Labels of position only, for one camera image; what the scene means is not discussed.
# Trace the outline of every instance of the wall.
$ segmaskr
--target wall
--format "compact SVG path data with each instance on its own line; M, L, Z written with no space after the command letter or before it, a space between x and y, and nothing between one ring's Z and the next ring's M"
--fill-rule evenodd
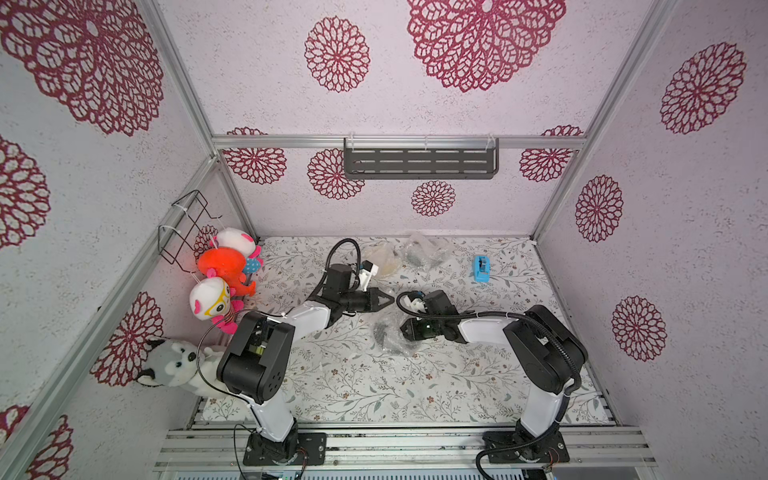
M134 5L60 6L0 2L0 442L206 157ZM106 414L62 417L31 478L103 452Z
M180 224L183 233L192 232L190 245L198 253L206 249L206 240L214 231L223 226L242 228L219 175L201 190L208 201L207 211L221 218L211 219L202 213L198 223L202 230L193 227L189 220ZM200 206L192 206L189 213L196 217ZM175 253L178 245L169 243L167 250ZM184 269L195 271L190 248L183 246L178 258ZM198 397L189 392L135 382L146 359L146 340L150 336L182 339L197 345L210 327L210 322L201 322L190 311L189 292L194 285L192 276L178 265L159 260L65 410L74 430L71 439L75 446L65 478L146 478L167 430L185 427L192 412L197 411L194 405ZM204 344L219 339L215 329Z
M582 133L650 2L160 4L218 134L539 135ZM269 235L529 234L568 158L504 151L491 182L417 193L339 177L339 151L228 154Z
M766 22L761 1L683 2L541 242L665 478L768 468Z

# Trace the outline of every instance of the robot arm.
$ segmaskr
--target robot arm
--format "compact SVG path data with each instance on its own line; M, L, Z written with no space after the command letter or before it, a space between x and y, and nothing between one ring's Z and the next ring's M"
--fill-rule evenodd
M291 462L298 447L296 420L280 391L293 341L331 327L345 313L378 312L395 301L368 288L375 265L362 263L356 290L349 287L354 273L350 266L331 265L316 292L287 314L247 313L219 362L216 377L249 406L260 447L275 463Z
M217 378L244 400L256 417L259 426L249 438L249 446L255 449L258 443L261 458L283 464L296 459L297 423L280 391L293 341L332 326L345 313L376 312L394 303L391 296L368 288L375 272L376 266L362 263L355 281L357 288L350 289L355 270L347 265L331 265L307 301L286 315L248 313L240 321L219 364ZM587 360L587 352L548 309L537 305L525 315L460 315L441 290L429 295L404 293L398 301L404 296L410 299L410 310L398 306L416 315L401 327L406 339L419 341L443 335L458 343L510 346L531 380L528 402L514 435L486 437L489 445L530 445L515 451L517 458L491 455L492 462L495 458L507 463L536 462L552 442L562 443L558 423L568 407L568 393L581 384L578 372ZM562 461L566 460L564 453L560 454Z
M400 299L406 297L410 300L410 308L400 304ZM570 392L581 385L579 372L588 355L576 336L549 309L535 305L524 315L503 312L459 315L441 290L428 295L402 293L398 297L398 306L407 313L418 315L407 319L400 328L408 340L443 335L458 343L510 346L518 357L525 375L531 380L525 410L514 434L498 432L484 438L489 452L494 452L493 445L530 445L509 449L514 452L512 455L492 455L492 462L536 462L546 458L553 445L563 445L562 436L557 431L559 422L568 408ZM563 448L559 449L558 455L562 461L567 461L567 452Z

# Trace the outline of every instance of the stuffed husky toy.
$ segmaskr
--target stuffed husky toy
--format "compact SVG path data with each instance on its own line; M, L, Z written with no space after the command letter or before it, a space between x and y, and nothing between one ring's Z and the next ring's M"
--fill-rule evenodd
M146 386L179 386L197 396L222 399L222 392L210 388L197 373L197 347L183 340L151 339L152 350L136 379ZM227 386L216 379L216 369L224 352L209 346L200 352L200 371L211 385L228 392Z

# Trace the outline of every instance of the blue object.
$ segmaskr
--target blue object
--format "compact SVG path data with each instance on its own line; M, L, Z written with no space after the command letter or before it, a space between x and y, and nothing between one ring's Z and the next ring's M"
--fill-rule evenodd
M486 283L491 280L491 261L485 255L475 257L475 282Z
M261 268L261 262L256 258L246 258L245 259L245 268L243 268L243 273L246 275L249 273L256 273L259 271L259 268Z

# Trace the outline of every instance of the aluminum rail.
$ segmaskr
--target aluminum rail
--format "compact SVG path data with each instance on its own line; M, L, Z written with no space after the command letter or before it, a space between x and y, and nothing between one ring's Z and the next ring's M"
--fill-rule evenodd
M214 146L231 148L490 148L497 137L469 135L214 135ZM585 137L505 135L498 137L500 148L582 148Z
M312 423L300 424L299 435L309 432L328 434L325 465L313 466L313 470L474 468L475 456L484 448L484 432L514 431L511 427L483 427L477 424L465 428L450 426L425 429L313 427ZM653 453L638 427L564 425L561 433L571 461L558 464L558 468L656 466ZM245 430L238 429L235 433L237 458L241 462L247 438L248 432ZM236 471L234 456L232 429L171 431L157 457L154 471ZM545 465L531 463L525 467L540 468ZM281 468L290 470L299 467ZM244 471L261 469L243 467Z

